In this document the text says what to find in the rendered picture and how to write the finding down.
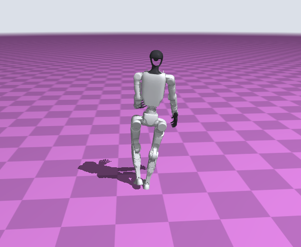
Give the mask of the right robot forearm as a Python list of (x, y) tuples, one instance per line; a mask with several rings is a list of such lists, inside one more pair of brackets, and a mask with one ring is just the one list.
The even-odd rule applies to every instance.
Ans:
[(178, 114), (178, 106), (177, 106), (177, 95), (175, 94), (175, 101), (170, 101), (170, 104), (171, 104), (171, 112), (172, 112), (172, 115), (177, 112)]

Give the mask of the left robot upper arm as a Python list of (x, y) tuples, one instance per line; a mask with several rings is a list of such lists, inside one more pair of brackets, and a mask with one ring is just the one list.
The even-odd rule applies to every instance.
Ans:
[(142, 101), (141, 97), (141, 79), (144, 72), (139, 72), (134, 75), (134, 91), (135, 101)]

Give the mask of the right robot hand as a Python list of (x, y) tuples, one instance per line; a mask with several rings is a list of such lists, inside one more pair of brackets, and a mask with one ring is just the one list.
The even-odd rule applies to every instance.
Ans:
[(171, 125), (172, 125), (172, 127), (174, 128), (174, 127), (177, 126), (177, 121), (178, 121), (178, 114), (177, 114), (177, 112), (175, 112), (175, 113), (173, 114), (172, 118), (174, 118), (174, 120), (173, 120), (173, 122), (171, 122), (171, 123), (173, 123), (173, 124), (171, 124)]

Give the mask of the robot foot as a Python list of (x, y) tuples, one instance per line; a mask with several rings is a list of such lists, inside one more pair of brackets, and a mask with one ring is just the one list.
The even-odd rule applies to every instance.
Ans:
[(149, 184), (148, 183), (145, 184), (145, 181), (146, 181), (146, 179), (143, 180), (143, 186), (144, 186), (145, 190), (148, 190), (150, 188), (150, 183)]
[(135, 179), (135, 181), (133, 182), (133, 184), (143, 185), (143, 181), (142, 181), (142, 179), (138, 178), (137, 180)]

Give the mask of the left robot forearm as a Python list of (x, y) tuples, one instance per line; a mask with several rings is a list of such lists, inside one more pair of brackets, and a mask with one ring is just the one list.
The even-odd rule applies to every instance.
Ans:
[(135, 95), (134, 95), (134, 107), (135, 109), (141, 107), (141, 101), (135, 101)]

